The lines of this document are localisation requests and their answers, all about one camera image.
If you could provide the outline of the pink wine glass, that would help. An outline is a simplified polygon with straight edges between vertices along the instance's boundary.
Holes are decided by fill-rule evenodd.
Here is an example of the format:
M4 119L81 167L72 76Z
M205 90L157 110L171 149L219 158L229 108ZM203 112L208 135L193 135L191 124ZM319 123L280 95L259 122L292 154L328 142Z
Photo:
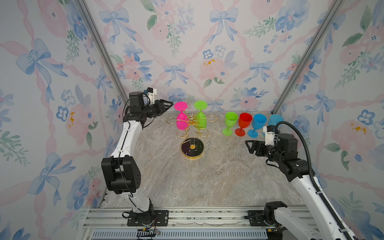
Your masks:
M177 116L176 124L179 130L185 130L188 127L188 116L185 113L185 110L188 108L188 104L186 102L178 102L175 104L175 110L180 113Z

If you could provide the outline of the bright blue wine glass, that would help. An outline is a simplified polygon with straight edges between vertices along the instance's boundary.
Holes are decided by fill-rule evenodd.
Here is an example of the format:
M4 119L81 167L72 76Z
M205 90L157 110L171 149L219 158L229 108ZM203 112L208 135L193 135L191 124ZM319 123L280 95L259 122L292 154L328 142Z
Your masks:
M252 130L248 131L248 136L251 138L257 138L259 136L258 130L262 129L267 122L267 117L262 114L256 114L252 120Z

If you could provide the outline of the red wine glass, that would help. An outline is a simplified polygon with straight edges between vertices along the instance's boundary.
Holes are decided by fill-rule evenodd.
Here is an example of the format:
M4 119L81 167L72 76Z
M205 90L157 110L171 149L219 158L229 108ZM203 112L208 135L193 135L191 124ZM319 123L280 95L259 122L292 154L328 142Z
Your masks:
M235 130L235 134L239 137L245 136L245 129L251 124L253 116L249 113L241 113L239 116L239 128Z

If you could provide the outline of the green wine glass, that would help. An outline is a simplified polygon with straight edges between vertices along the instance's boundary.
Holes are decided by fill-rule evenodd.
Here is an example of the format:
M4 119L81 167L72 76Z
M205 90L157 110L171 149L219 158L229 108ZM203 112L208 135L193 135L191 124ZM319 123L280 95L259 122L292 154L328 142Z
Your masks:
M238 114L235 112L227 112L225 115L225 124L226 128L223 129L223 134L225 136L231 136L233 134L232 127L234 127L238 121Z
M205 110L208 107L208 104L205 101L197 101L195 102L194 107L198 110L196 114L196 118L197 118L196 127L199 127L200 129L205 129L207 127L207 117L203 113L203 110Z

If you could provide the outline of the teal blue wine glass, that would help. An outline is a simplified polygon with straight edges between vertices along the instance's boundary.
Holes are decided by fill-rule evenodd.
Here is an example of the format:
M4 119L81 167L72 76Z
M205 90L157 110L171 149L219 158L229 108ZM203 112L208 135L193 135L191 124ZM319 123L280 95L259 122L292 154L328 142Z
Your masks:
M279 123L281 121L284 121L284 118L282 116L276 115L276 114L271 115L270 119L268 120L266 125L263 127L263 129L266 128L266 126L269 126L269 125L275 126L277 123Z

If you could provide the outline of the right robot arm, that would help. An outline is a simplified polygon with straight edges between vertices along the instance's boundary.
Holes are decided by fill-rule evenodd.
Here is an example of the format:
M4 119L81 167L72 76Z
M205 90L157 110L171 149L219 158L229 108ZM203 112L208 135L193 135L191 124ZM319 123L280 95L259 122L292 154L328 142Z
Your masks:
M298 158L298 140L289 134L278 134L272 139L270 135L265 135L265 141L246 141L248 151L258 157L265 157L267 164L277 167L285 175L305 201L317 226L309 226L281 201L266 203L262 214L249 216L249 219L263 220L269 226L279 225L299 240L357 239L325 196L315 179L310 161Z

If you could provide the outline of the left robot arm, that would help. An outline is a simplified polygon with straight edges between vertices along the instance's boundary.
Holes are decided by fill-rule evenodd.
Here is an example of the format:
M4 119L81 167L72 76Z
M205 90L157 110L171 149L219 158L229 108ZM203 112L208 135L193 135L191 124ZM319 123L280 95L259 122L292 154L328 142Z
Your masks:
M129 226L153 226L156 214L152 201L140 189L141 172L134 159L136 145L147 119L163 115L173 102L156 99L157 90L131 92L123 110L123 131L116 148L103 158L101 167L109 191L128 200L131 211L123 214Z

